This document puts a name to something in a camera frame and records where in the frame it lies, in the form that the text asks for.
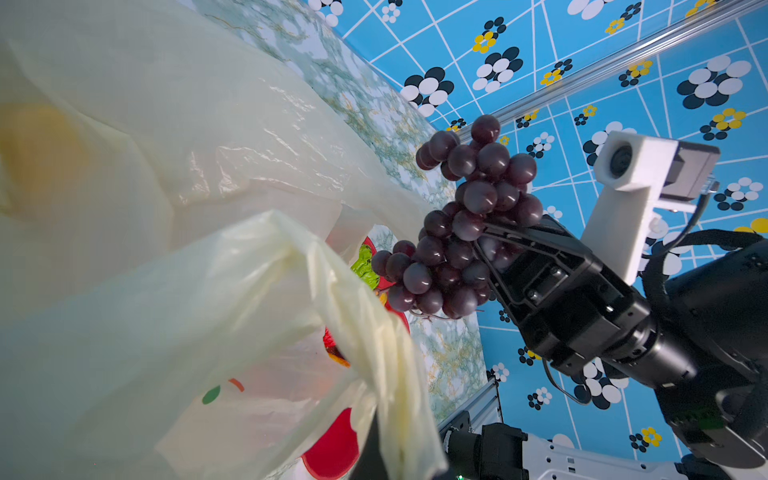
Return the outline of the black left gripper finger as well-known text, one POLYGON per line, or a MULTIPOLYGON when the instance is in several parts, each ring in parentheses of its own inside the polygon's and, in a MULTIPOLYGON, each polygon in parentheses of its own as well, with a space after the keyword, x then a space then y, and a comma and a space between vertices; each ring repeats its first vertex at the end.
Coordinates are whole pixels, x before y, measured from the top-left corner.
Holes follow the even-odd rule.
POLYGON ((380 451, 378 415, 375 414, 368 437, 353 467, 349 480, 388 480, 388 474, 380 451))

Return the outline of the purple grape bunch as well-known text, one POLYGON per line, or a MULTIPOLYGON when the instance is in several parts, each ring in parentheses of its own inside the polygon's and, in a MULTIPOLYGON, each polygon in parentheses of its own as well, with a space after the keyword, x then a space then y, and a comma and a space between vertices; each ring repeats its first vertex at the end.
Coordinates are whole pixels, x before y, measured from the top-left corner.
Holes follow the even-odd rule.
POLYGON ((371 257, 373 273, 388 284, 390 310, 448 319, 475 312, 491 297, 491 270, 508 269, 518 252, 487 235, 487 221, 518 227, 540 222, 542 204, 527 191, 536 160, 511 154, 500 133, 499 120, 482 115, 471 126, 469 143, 441 131, 417 150, 420 169, 438 169, 458 187, 452 201, 426 214, 417 242, 401 240, 371 257))

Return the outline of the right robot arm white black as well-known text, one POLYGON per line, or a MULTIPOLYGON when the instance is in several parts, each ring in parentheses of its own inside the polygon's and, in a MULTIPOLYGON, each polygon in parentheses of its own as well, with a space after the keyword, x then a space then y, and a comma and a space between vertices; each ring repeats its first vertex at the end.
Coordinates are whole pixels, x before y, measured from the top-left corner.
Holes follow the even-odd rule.
POLYGON ((698 458, 736 469, 767 463, 767 241, 704 230, 685 246, 726 254, 666 279, 649 260, 634 288, 545 217, 519 228, 488 219, 470 245, 488 284, 546 372, 593 360, 655 393, 665 422, 698 458))

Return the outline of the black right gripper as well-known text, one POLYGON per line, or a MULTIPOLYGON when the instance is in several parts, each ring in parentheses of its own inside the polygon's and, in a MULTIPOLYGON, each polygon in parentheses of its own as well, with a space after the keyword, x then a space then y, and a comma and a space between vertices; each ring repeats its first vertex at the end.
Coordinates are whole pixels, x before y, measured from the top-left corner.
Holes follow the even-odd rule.
POLYGON ((530 227, 488 218, 473 248, 527 347, 564 374, 630 354, 623 342, 651 316, 648 302, 550 215, 530 227))

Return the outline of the yellowish printed plastic bag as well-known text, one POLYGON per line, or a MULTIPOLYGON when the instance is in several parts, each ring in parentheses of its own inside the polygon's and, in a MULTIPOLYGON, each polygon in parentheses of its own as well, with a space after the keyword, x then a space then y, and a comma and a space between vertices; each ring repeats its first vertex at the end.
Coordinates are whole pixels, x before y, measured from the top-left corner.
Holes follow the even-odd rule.
POLYGON ((428 204, 290 68, 174 1, 1 5, 1 475, 266 479, 344 411, 446 468, 352 271, 428 204))

